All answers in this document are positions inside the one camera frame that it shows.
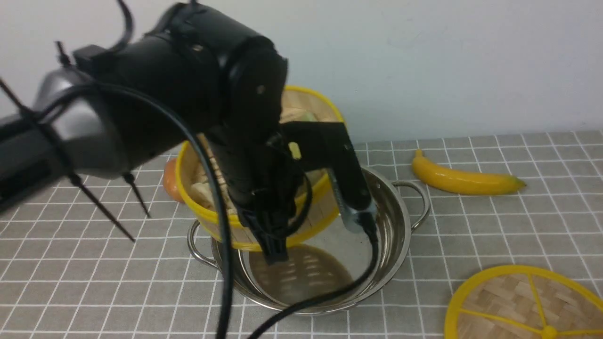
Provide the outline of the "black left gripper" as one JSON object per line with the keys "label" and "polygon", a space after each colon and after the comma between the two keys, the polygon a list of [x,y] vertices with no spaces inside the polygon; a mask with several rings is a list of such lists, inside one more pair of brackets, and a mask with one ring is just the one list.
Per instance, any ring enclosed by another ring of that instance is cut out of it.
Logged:
{"label": "black left gripper", "polygon": [[300,229],[314,199],[309,172],[328,169],[344,226],[375,236],[377,208],[342,122],[288,122],[207,135],[241,225],[267,264],[289,259],[286,238]]}

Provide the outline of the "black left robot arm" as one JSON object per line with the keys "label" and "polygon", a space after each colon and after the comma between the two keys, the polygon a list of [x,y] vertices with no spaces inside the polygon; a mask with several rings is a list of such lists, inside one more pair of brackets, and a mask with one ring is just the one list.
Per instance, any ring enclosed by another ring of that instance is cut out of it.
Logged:
{"label": "black left robot arm", "polygon": [[314,199],[306,172],[329,170],[347,226],[374,229],[375,203],[342,122],[282,124],[288,60],[267,37],[195,0],[176,3],[142,39],[125,29],[43,80],[32,107],[1,120],[1,210],[61,178],[129,180],[133,168],[203,134],[241,224],[269,263],[286,258]]}

